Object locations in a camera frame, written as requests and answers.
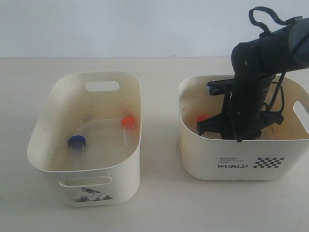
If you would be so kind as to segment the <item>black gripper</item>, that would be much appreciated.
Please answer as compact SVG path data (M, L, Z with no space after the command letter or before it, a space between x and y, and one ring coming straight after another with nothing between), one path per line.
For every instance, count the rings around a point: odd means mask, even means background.
M281 125L284 117L281 113L263 113L263 94L258 90L231 89L224 99L222 113L227 117L231 136L238 142L256 140L261 130L272 125ZM198 135L206 132L223 133L222 117L213 116L197 122Z

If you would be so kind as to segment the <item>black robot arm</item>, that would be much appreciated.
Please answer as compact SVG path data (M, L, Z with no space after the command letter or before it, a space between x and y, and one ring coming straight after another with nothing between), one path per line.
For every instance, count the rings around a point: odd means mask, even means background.
M262 129L280 125L283 109L272 111L287 72L309 67L309 20L289 25L259 39L239 43L231 54L232 79L210 81L210 95L224 95L221 112L197 123L198 135L220 134L224 140L254 140Z

